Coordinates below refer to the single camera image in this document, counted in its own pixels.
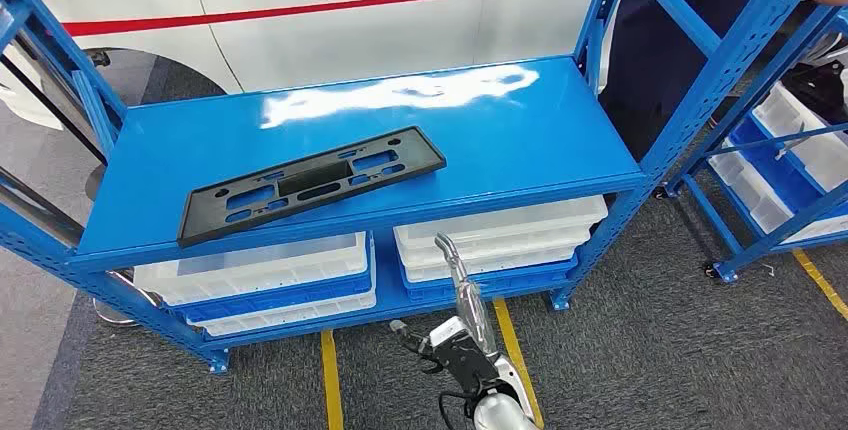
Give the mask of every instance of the person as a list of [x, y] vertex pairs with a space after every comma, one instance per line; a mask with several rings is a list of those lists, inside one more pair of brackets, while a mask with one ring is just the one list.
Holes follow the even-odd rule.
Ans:
[[[720, 37], [748, 2], [686, 1]], [[608, 83], [600, 102], [637, 161], [659, 136], [705, 62], [703, 53], [656, 0], [621, 0], [610, 49]]]

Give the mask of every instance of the yellow floor line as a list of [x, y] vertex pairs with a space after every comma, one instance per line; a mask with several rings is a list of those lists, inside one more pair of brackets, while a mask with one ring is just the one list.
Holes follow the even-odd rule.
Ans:
[[336, 341], [332, 330], [321, 331], [321, 360], [324, 363], [324, 397], [327, 400], [327, 428], [342, 430], [342, 396], [339, 393], [339, 367], [336, 363]]
[[533, 384], [530, 382], [530, 374], [527, 373], [527, 365], [524, 364], [524, 355], [521, 353], [521, 347], [518, 345], [518, 338], [515, 336], [515, 327], [512, 326], [509, 309], [506, 308], [506, 301], [503, 298], [496, 298], [494, 304], [495, 314], [498, 316], [498, 325], [500, 325], [501, 334], [504, 337], [506, 353], [509, 355], [509, 359], [512, 360], [513, 365], [515, 365], [515, 369], [518, 370], [521, 383], [527, 389], [530, 407], [533, 408], [533, 415], [536, 417], [536, 426], [545, 428], [545, 421], [542, 420], [542, 411], [539, 409], [536, 392], [533, 391]]
[[836, 311], [841, 313], [842, 316], [846, 320], [848, 320], [848, 305], [845, 305], [845, 302], [842, 300], [839, 294], [836, 293], [836, 290], [834, 290], [833, 287], [830, 286], [830, 283], [825, 280], [824, 276], [821, 274], [821, 272], [819, 272], [819, 269], [816, 268], [813, 262], [810, 261], [810, 258], [807, 256], [807, 254], [804, 253], [803, 250], [798, 248], [792, 250], [792, 254], [795, 255], [795, 259], [798, 260], [798, 263], [800, 263], [801, 266], [804, 267], [804, 270], [807, 271], [807, 275], [809, 275], [810, 278], [812, 278], [813, 281], [816, 282], [816, 284], [819, 286], [819, 288], [827, 297], [827, 299], [830, 300], [831, 305], [833, 305]]

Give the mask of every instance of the shelving unit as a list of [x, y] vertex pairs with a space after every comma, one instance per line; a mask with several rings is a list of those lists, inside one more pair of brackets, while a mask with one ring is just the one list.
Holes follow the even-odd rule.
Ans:
[[[660, 197], [678, 197], [684, 187], [688, 189], [695, 203], [704, 211], [704, 215], [718, 231], [722, 241], [730, 250], [731, 256], [727, 260], [706, 263], [704, 271], [707, 275], [721, 278], [723, 281], [729, 283], [738, 279], [738, 271], [741, 268], [753, 263], [764, 255], [848, 240], [848, 230], [797, 241], [790, 239], [790, 237], [811, 223], [828, 216], [837, 210], [840, 205], [848, 201], [848, 181], [843, 181], [830, 190], [824, 189], [810, 174], [805, 164], [793, 153], [791, 150], [792, 142], [828, 133], [843, 132], [848, 130], [848, 124], [825, 125], [824, 128], [820, 129], [774, 136], [753, 115], [756, 106], [769, 94], [780, 77], [794, 66], [800, 57], [803, 56], [804, 52], [818, 41], [823, 34], [833, 31], [846, 32], [848, 34], [848, 25], [846, 25], [848, 20], [846, 20], [846, 17], [848, 15], [839, 7], [819, 5], [793, 34], [778, 55], [774, 57], [754, 80], [745, 94], [739, 98], [719, 124], [698, 145], [689, 159], [681, 166], [680, 171], [670, 178], [668, 182], [665, 182], [661, 191], [658, 193]], [[728, 138], [734, 137], [735, 132], [745, 128], [745, 126], [753, 129], [754, 131], [751, 133], [756, 133], [758, 138], [755, 138], [754, 141], [741, 142], [738, 145], [734, 143], [728, 145], [725, 143], [732, 142]], [[793, 187], [805, 187], [798, 188], [798, 191], [802, 192], [806, 190], [807, 198], [802, 199], [802, 204], [793, 205], [798, 207], [794, 216], [774, 229], [764, 229], [761, 223], [758, 223], [752, 217], [750, 209], [745, 205], [737, 192], [728, 186], [709, 164], [709, 160], [711, 157], [730, 152], [740, 152], [743, 158], [748, 152], [759, 152], [760, 155], [763, 152], [777, 155], [777, 152], [781, 149], [785, 151], [785, 155], [782, 156], [785, 159], [782, 164], [783, 167], [776, 169], [777, 173], [775, 173], [775, 170], [772, 170], [770, 172], [772, 174], [771, 178], [788, 180], [784, 184], [789, 184]], [[733, 231], [731, 231], [722, 216], [719, 215], [713, 204], [710, 203], [707, 196], [701, 190], [698, 182], [695, 180], [695, 176], [701, 172], [706, 172], [715, 180], [722, 193], [730, 201], [732, 208], [752, 232], [754, 242], [751, 245], [743, 247], [739, 243]], [[816, 193], [817, 195], [810, 198], [810, 193]]]
[[[547, 277], [492, 285], [486, 294], [550, 290], [554, 308], [566, 308], [573, 289], [799, 0], [751, 0], [723, 37], [684, 0], [658, 0], [708, 58], [638, 163], [596, 99], [601, 42], [617, 1], [592, 0], [573, 55], [126, 108], [40, 0], [3, 0], [13, 11], [5, 14], [11, 20], [0, 42], [26, 46], [50, 62], [89, 116], [108, 168], [84, 231], [21, 182], [3, 179], [0, 242], [222, 372], [233, 346], [450, 307], [449, 296], [424, 303], [410, 298], [393, 226], [613, 194], [609, 216], [572, 260], [525, 268]], [[410, 125], [445, 155], [446, 168], [224, 238], [177, 246], [192, 189]], [[109, 273], [357, 231], [374, 235], [375, 307], [223, 337], [195, 331]]]

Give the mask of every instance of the white storage bin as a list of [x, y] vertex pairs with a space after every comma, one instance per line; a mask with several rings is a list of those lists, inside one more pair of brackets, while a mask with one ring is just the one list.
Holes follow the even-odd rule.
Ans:
[[[732, 144], [725, 140], [723, 148]], [[723, 153], [709, 159], [710, 166], [748, 209], [765, 233], [771, 233], [795, 214], [783, 203], [768, 181], [738, 152]], [[813, 222], [784, 240], [798, 242], [848, 230], [848, 215]]]
[[[395, 240], [410, 282], [447, 278], [450, 271], [442, 252], [433, 243], [436, 233], [451, 237], [469, 273], [500, 270], [498, 256], [571, 248], [563, 258], [534, 261], [525, 265], [571, 258], [574, 247], [589, 239], [589, 228], [607, 216], [603, 196], [512, 208], [464, 217], [395, 227]], [[485, 261], [486, 264], [470, 264]]]
[[[586, 231], [585, 242], [589, 239], [588, 230]], [[577, 245], [569, 242], [551, 242], [551, 245], [538, 247], [527, 247], [517, 251], [500, 254], [469, 254], [466, 257], [464, 254], [462, 261], [465, 263], [465, 268], [469, 275], [477, 273], [494, 272], [497, 270], [506, 270], [509, 268], [528, 267], [530, 265], [541, 265], [543, 263], [558, 262], [568, 260], [574, 256], [574, 250]], [[450, 278], [450, 268], [445, 264], [444, 259], [428, 264], [423, 264], [418, 267], [405, 267], [406, 279], [410, 283], [425, 282], [440, 278]]]
[[[777, 137], [798, 133], [802, 124], [804, 131], [825, 127], [815, 113], [780, 83], [753, 113], [754, 118]], [[843, 137], [835, 133], [816, 135], [791, 150], [804, 163], [810, 176], [827, 191], [848, 180], [848, 143]]]
[[141, 265], [133, 283], [181, 305], [365, 270], [365, 232], [359, 232]]
[[214, 320], [194, 322], [187, 319], [186, 321], [190, 325], [203, 327], [209, 335], [218, 337], [236, 332], [256, 330], [372, 308], [377, 304], [377, 272], [373, 243], [370, 247], [369, 253], [372, 263], [368, 266], [368, 270], [371, 272], [371, 289], [367, 292], [272, 308], [259, 312], [243, 313], [231, 317], [216, 318]]

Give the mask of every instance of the robotic arm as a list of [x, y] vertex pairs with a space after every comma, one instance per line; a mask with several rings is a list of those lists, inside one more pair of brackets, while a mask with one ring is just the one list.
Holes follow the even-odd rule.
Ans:
[[476, 430], [538, 430], [518, 371], [497, 349], [480, 287], [468, 280], [465, 264], [447, 235], [439, 233], [435, 243], [451, 269], [458, 315], [427, 336], [413, 333], [400, 320], [389, 327], [404, 347], [435, 364], [425, 373], [447, 369], [462, 388], [462, 393], [439, 394], [439, 410], [450, 430], [454, 427], [444, 409], [445, 397], [465, 400], [465, 416], [474, 421]]

